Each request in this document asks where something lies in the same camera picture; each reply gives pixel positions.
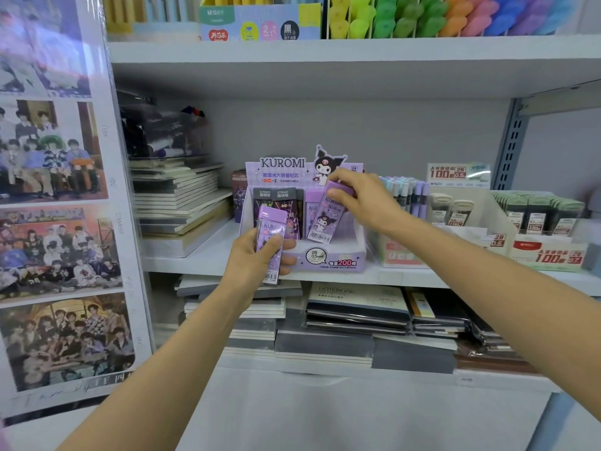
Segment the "m&g box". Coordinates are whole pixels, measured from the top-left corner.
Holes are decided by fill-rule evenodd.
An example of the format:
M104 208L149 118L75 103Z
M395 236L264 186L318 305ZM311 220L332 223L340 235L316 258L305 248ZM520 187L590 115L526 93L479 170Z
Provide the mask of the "m&g box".
M204 0L199 16L203 41L297 41L321 37L320 3L215 6L215 0Z

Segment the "photo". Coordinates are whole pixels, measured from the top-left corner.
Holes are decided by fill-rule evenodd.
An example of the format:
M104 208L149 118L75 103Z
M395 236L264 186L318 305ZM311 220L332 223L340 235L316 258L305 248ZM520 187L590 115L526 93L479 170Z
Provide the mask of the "photo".
M92 103L0 97L0 204L107 197Z
M125 371L135 354L123 293L0 309L17 391Z
M0 301L120 288L115 231L103 205L0 210Z
M89 97L75 0L0 0L0 94Z

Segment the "yellow circle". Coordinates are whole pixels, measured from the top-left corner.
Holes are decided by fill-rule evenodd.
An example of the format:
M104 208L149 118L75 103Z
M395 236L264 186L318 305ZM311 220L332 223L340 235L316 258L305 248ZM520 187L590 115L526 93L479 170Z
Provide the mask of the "yellow circle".
M254 22L244 22L240 28L242 41L258 41L259 27Z

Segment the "forearm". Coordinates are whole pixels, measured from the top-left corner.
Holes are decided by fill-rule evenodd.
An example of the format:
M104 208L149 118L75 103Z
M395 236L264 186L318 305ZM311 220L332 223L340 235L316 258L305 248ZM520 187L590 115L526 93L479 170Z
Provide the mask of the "forearm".
M601 419L601 388L595 381L601 373L601 306L596 301L407 213L399 213L395 223L388 232L392 239L420 257L518 353Z
M58 451L175 449L243 311L234 294L217 288Z

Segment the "speech bubble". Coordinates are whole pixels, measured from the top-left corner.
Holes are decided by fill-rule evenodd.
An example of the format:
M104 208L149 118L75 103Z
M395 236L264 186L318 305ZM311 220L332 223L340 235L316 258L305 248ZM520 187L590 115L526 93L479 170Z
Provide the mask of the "speech bubble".
M305 257L311 264L322 264L326 262L327 253L322 248L310 248Z

